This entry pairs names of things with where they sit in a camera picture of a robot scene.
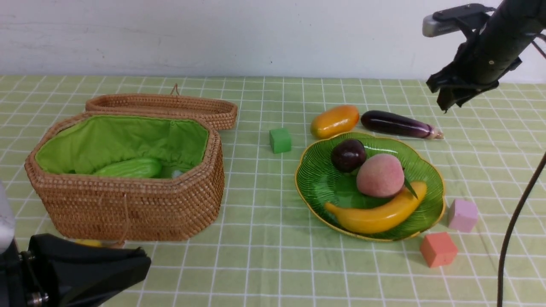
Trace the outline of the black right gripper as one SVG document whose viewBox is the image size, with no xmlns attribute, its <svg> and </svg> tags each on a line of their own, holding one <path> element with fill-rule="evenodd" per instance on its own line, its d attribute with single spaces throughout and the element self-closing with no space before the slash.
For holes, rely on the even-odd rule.
<svg viewBox="0 0 546 307">
<path fill-rule="evenodd" d="M 503 77 L 531 41 L 545 29 L 545 1 L 503 0 L 490 19 L 472 35 L 464 53 L 426 81 L 445 113 L 499 87 Z"/>
</svg>

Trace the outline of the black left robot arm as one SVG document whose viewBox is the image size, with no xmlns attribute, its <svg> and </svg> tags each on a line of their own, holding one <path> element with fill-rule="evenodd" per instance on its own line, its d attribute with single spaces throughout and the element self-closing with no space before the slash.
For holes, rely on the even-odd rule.
<svg viewBox="0 0 546 307">
<path fill-rule="evenodd" d="M 141 249 L 84 246 L 33 235 L 20 251 L 15 216 L 0 189 L 0 304 L 3 307 L 99 307 L 148 275 Z"/>
</svg>

